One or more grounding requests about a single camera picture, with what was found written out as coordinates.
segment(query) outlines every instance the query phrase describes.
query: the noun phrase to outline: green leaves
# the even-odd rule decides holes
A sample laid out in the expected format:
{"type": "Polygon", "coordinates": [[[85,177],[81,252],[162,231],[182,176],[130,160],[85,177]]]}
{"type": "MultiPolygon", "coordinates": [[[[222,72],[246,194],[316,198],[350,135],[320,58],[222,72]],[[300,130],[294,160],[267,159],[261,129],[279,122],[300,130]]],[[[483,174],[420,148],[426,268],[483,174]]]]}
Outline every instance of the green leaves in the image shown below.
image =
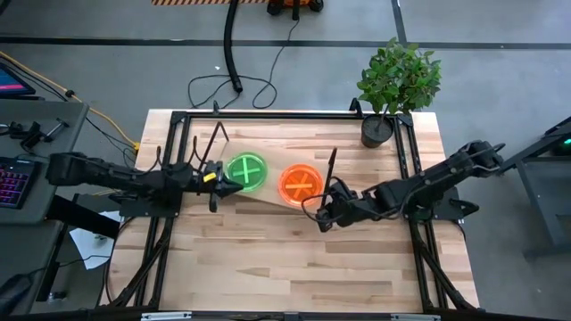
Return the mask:
{"type": "Polygon", "coordinates": [[[376,113],[410,113],[429,106],[440,91],[440,61],[431,62],[434,51],[421,53],[417,44],[405,49],[391,39],[378,48],[361,72],[359,100],[371,103],[376,113]]]}

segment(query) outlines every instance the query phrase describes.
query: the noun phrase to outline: potted plant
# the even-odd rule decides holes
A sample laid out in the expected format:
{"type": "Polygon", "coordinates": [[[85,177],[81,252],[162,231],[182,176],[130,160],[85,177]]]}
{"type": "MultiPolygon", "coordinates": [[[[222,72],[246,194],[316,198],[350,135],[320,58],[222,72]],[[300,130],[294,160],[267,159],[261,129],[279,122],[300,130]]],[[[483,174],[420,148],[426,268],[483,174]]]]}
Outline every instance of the potted plant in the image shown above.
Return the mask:
{"type": "Polygon", "coordinates": [[[362,80],[357,83],[363,91],[359,100],[369,102],[375,112],[361,124],[360,140],[365,146],[378,147],[393,135],[393,126],[385,118],[387,112],[410,114],[432,103],[440,91],[441,78],[440,61],[430,61],[433,53],[420,53],[418,44],[405,49],[394,37],[371,57],[369,69],[362,71],[362,80]]]}

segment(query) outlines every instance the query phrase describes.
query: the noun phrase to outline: gray desk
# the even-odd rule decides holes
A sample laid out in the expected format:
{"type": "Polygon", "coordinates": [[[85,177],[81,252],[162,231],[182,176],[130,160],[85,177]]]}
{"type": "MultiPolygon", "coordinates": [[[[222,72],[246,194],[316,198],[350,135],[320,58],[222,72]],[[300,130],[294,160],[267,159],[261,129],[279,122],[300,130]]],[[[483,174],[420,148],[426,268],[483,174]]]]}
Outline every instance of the gray desk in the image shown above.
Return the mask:
{"type": "MultiPolygon", "coordinates": [[[[27,129],[32,121],[36,121],[44,133],[57,124],[56,118],[70,124],[50,144],[39,143],[34,147],[34,152],[42,156],[52,152],[71,152],[86,115],[87,107],[80,103],[0,99],[2,123],[17,121],[27,129]]],[[[8,136],[0,136],[0,156],[15,157],[24,153],[19,143],[8,136]]],[[[63,224],[43,220],[56,190],[44,179],[46,169],[47,166],[42,166],[22,210],[0,208],[0,284],[15,274],[45,267],[54,253],[55,241],[63,224]],[[16,221],[24,225],[14,225],[16,221]]],[[[20,302],[14,314],[28,313],[42,279],[43,273],[36,273],[28,296],[20,302]]]]}

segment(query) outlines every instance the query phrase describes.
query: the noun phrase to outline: green plate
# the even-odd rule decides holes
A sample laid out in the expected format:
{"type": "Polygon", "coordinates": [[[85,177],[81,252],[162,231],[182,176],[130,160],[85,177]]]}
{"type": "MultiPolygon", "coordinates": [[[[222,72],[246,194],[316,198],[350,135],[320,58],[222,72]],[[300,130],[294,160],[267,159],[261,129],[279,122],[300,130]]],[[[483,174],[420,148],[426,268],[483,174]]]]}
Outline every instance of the green plate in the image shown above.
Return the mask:
{"type": "Polygon", "coordinates": [[[266,181],[268,166],[260,155],[253,152],[243,152],[228,162],[226,175],[244,186],[242,192],[253,192],[266,181]]]}

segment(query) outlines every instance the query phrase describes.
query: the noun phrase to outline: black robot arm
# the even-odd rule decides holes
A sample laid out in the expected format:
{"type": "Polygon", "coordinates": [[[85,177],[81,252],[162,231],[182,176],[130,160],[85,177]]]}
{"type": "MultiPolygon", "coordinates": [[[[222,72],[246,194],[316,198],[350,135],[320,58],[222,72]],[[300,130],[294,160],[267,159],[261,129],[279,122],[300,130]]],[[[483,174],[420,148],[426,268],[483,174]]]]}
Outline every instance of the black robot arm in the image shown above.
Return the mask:
{"type": "Polygon", "coordinates": [[[217,200],[243,188],[226,178],[221,161],[207,161],[203,171],[187,162],[153,170],[158,162],[157,158],[152,168],[142,171],[88,158],[79,152],[54,153],[50,155],[46,179],[56,186],[90,184],[119,189],[149,201],[168,199],[170,194],[180,192],[209,193],[217,200]]]}
{"type": "Polygon", "coordinates": [[[315,220],[321,232],[326,232],[334,223],[346,227],[364,219],[398,218],[399,214],[414,215],[430,209],[443,198],[444,192],[466,178],[489,177],[496,172],[503,162],[497,151],[503,145],[474,141],[414,177],[371,186],[361,192],[361,197],[334,177],[337,182],[327,193],[331,202],[318,210],[315,220]]]}

